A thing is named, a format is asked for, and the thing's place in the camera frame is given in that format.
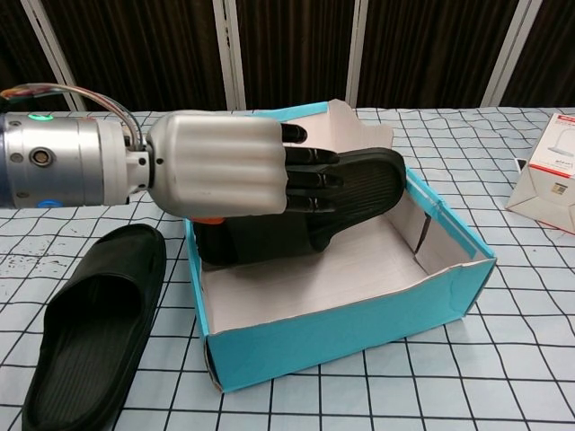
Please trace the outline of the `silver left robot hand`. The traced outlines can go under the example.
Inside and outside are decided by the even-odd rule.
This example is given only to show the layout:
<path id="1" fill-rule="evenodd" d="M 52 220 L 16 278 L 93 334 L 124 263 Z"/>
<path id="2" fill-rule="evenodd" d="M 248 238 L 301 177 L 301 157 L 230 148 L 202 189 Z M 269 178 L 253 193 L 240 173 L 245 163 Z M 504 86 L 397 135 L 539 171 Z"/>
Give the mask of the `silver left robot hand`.
<path id="1" fill-rule="evenodd" d="M 276 119 L 179 110 L 159 118 L 146 142 L 154 157 L 148 191 L 166 213 L 188 218 L 329 213 L 325 196 L 339 161 L 305 147 L 305 129 Z"/>

